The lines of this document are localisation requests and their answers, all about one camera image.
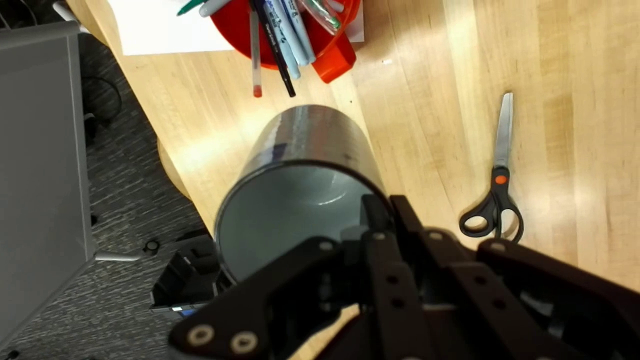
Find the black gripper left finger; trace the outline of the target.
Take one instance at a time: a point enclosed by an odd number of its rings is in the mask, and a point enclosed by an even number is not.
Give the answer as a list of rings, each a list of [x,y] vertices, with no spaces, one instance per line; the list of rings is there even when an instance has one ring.
[[[221,292],[167,334],[180,360],[285,360],[340,317],[336,240],[308,239]]]

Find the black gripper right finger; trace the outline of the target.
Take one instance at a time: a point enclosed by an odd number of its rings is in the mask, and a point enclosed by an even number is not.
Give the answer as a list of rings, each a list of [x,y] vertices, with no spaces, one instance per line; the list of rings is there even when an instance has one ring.
[[[383,360],[640,360],[640,295],[535,251],[463,249],[407,200],[362,200]]]

